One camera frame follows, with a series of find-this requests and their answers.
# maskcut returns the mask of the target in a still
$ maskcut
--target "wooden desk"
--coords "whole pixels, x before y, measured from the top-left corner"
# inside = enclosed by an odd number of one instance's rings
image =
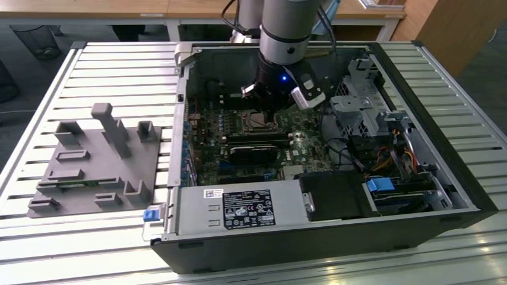
[[[507,0],[408,0],[393,40],[420,40],[458,76],[506,17]]]
[[[222,10],[229,0],[170,0],[167,16],[169,35],[173,41],[181,41],[179,26],[183,24],[223,24]],[[227,17],[235,17],[237,6],[227,11]],[[389,41],[397,29],[404,11],[378,9],[368,10],[358,0],[342,0],[333,25],[382,26],[378,40]]]
[[[169,0],[0,0],[7,24],[165,24]]]

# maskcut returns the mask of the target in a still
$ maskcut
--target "metal bracket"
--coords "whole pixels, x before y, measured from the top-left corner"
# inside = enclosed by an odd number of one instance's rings
[[[336,96],[332,103],[334,109],[341,112],[360,112],[373,108],[370,100],[361,96]]]

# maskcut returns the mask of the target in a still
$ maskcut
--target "floor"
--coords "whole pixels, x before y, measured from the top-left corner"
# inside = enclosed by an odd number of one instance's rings
[[[186,28],[185,40],[207,38],[226,39],[229,32],[221,30],[210,38],[207,29]],[[51,85],[53,79],[65,61],[65,56],[75,41],[115,42],[118,38],[110,26],[63,26],[63,36],[57,37],[63,54],[51,61],[38,61],[23,46],[10,27],[0,25],[0,61],[7,66],[15,81],[19,83],[22,95],[0,104],[0,170],[3,169],[19,138],[30,123],[33,113],[9,113],[14,110],[37,110],[41,100]],[[147,26],[147,34],[141,41],[166,41],[167,30],[163,26]],[[507,132],[507,21],[498,30],[494,41],[472,61],[458,78],[461,85],[484,108],[504,132]]]

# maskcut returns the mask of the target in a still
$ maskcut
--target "regulatory label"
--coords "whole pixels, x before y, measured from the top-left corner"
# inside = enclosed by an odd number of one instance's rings
[[[223,193],[222,199],[227,230],[277,224],[270,190]]]
[[[205,189],[205,198],[222,198],[223,189]]]

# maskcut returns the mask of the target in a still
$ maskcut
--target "aluminum extrusion table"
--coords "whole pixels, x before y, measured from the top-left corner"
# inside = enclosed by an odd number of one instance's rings
[[[166,200],[175,45],[89,43],[71,50],[0,175],[0,284],[456,284],[494,283],[507,276],[507,139],[429,51],[412,43],[384,48],[501,209],[477,225],[416,249],[178,275],[143,240],[143,211],[30,219],[27,205],[58,144],[58,121],[101,127],[90,115],[97,102],[115,106],[113,115],[126,126],[151,120],[163,127],[155,203]],[[161,224],[145,238],[158,233]]]

